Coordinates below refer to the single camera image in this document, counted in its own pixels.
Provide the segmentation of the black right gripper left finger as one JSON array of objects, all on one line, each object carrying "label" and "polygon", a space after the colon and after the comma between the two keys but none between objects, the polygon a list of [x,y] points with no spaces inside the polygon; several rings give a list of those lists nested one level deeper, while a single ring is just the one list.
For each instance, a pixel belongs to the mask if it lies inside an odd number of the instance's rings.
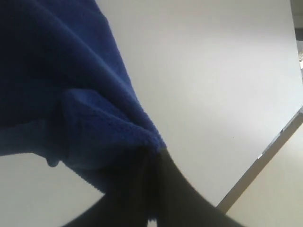
[{"label": "black right gripper left finger", "polygon": [[145,227],[148,223],[150,154],[139,151],[125,166],[77,173],[104,195],[68,227]]}]

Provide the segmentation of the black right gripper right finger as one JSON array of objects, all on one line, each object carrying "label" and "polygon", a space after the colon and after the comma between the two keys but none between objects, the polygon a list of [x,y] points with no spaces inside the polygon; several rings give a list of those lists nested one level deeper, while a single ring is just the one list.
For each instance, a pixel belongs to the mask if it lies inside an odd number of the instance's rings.
[{"label": "black right gripper right finger", "polygon": [[219,211],[194,189],[166,149],[156,155],[155,172],[157,226],[237,226],[236,221]]}]

